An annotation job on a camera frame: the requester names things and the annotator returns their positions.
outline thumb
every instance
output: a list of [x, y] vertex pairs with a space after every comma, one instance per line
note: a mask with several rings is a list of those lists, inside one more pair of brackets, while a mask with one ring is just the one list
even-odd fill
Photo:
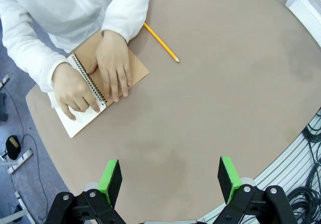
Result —
[[90, 67], [88, 68], [88, 70], [86, 72], [87, 72], [87, 74], [92, 74], [96, 71], [97, 68], [98, 68], [98, 62], [97, 62], [97, 59], [95, 58], [95, 60], [92, 61]]

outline person's right hand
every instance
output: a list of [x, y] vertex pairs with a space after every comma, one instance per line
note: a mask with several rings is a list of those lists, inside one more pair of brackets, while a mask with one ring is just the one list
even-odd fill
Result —
[[68, 106], [75, 111], [86, 111], [91, 106], [99, 113], [99, 106], [86, 80], [68, 63], [61, 63], [57, 66], [52, 81], [56, 100], [68, 118], [76, 120]]

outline spiral notebook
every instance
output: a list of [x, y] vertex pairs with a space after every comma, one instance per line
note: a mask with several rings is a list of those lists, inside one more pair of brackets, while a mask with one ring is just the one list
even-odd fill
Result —
[[[91, 65], [95, 57], [95, 51], [100, 40], [100, 33], [98, 32], [94, 34], [79, 48], [77, 48], [74, 51], [75, 53], [71, 54], [67, 58], [67, 61], [71, 66], [78, 70], [84, 77], [84, 79], [87, 81], [90, 90], [92, 91], [93, 95], [97, 100], [97, 103], [100, 108], [100, 113], [102, 113], [108, 106], [110, 106], [113, 103], [113, 99], [112, 97], [106, 98], [102, 92], [103, 83], [99, 69], [97, 69], [91, 75], [88, 75], [86, 73], [86, 69]], [[142, 62], [132, 53], [132, 51], [128, 50], [128, 54], [132, 75], [132, 86], [134, 86], [137, 82], [144, 78], [149, 73], [149, 71], [142, 64]], [[118, 91], [119, 96], [122, 96], [121, 88], [119, 88]], [[51, 101], [53, 101], [52, 99], [54, 99], [52, 94], [53, 93], [48, 93]], [[55, 106], [55, 110], [70, 138], [74, 137], [79, 131], [81, 131], [86, 125], [88, 125], [100, 114], [96, 113], [91, 107], [89, 107], [89, 109], [85, 112], [77, 112], [69, 108], [72, 114], [76, 117], [76, 120], [73, 121], [63, 113], [59, 106]]]

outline hand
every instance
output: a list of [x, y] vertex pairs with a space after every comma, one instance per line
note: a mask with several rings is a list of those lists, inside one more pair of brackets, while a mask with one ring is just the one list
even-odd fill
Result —
[[68, 63], [61, 63], [57, 66], [52, 81], [56, 100], [68, 118], [76, 120], [68, 106], [75, 111], [86, 111], [91, 106], [99, 113], [99, 106], [86, 80]]
[[111, 90], [114, 101], [119, 101], [119, 79], [122, 94], [127, 97], [128, 86], [131, 86], [131, 73], [125, 39], [116, 32], [104, 31], [104, 37], [96, 50], [96, 58], [106, 96], [110, 96]]

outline finger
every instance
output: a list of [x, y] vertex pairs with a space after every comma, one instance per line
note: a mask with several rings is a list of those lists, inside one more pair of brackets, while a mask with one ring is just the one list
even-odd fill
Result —
[[97, 70], [97, 68], [98, 68], [98, 62], [97, 62], [97, 58], [95, 57], [95, 59], [92, 61], [91, 65], [90, 65], [90, 67], [86, 71], [86, 73], [92, 74]]
[[128, 85], [128, 86], [131, 86], [132, 80], [131, 80], [131, 71], [130, 71], [129, 62], [127, 62], [127, 63], [125, 64], [124, 70], [125, 70], [125, 74], [126, 74], [126, 78], [127, 78], [127, 85]]
[[66, 105], [65, 103], [60, 103], [59, 104], [62, 112], [65, 113], [65, 115], [70, 118], [71, 120], [75, 121], [76, 120], [76, 117], [70, 112], [69, 108], [68, 108], [68, 105]]
[[85, 99], [85, 101], [92, 107], [93, 110], [95, 110], [97, 113], [100, 112], [98, 103], [97, 103], [95, 97], [92, 95], [91, 92], [86, 93], [86, 94], [84, 95], [84, 99]]
[[128, 96], [128, 86], [127, 86], [127, 78], [126, 78], [126, 74], [125, 74], [124, 69], [123, 68], [118, 69], [117, 75], [118, 75], [118, 79], [120, 82], [122, 95], [124, 97], [127, 97]]
[[117, 80], [116, 71], [109, 71], [109, 77], [110, 77], [110, 88], [111, 88], [112, 97], [115, 102], [119, 102], [118, 80]]
[[84, 100], [83, 97], [75, 99], [75, 103], [79, 106], [80, 110], [85, 112], [89, 108], [89, 104]]
[[100, 69], [100, 74], [101, 74], [102, 82], [103, 82], [103, 85], [104, 85], [105, 94], [106, 94], [106, 97], [108, 98], [110, 96], [109, 72], [108, 72], [108, 70], [106, 68], [101, 68]]
[[80, 107], [73, 100], [67, 101], [67, 102], [65, 102], [65, 104], [68, 105], [70, 108], [72, 108], [74, 111], [82, 112]]

